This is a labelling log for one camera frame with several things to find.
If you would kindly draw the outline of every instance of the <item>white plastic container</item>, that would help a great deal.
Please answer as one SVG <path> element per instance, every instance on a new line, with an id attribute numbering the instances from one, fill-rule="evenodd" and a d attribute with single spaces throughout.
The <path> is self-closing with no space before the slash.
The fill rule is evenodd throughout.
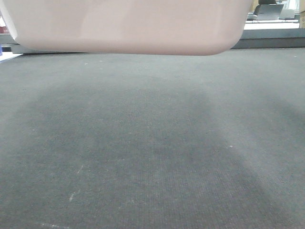
<path id="1" fill-rule="evenodd" d="M 0 0 L 19 44 L 36 50 L 211 55 L 241 37 L 251 0 Z"/>

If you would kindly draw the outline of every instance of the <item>red object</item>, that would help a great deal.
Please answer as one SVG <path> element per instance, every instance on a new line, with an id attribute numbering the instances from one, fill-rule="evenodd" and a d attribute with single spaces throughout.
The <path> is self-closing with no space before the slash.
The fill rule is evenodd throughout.
<path id="1" fill-rule="evenodd" d="M 6 26 L 0 26 L 0 33 L 9 33 L 9 30 Z"/>

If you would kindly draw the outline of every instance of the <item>gray carpet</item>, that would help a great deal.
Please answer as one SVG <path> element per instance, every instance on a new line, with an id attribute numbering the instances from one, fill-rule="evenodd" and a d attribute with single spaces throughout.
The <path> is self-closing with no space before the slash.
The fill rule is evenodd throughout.
<path id="1" fill-rule="evenodd" d="M 1 229 L 305 228 L 305 49 L 0 64 Z"/>

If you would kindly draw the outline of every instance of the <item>desk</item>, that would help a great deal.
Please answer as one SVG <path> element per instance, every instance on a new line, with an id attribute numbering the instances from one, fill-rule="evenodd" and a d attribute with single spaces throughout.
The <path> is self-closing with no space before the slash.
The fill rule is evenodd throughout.
<path id="1" fill-rule="evenodd" d="M 298 29 L 298 20 L 246 21 L 245 30 Z"/>

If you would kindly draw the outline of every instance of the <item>office chair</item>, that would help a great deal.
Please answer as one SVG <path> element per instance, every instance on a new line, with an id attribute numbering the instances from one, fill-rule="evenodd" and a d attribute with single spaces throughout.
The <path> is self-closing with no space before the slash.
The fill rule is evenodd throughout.
<path id="1" fill-rule="evenodd" d="M 275 0 L 259 0 L 259 5 L 270 5 L 270 4 L 276 4 Z"/>

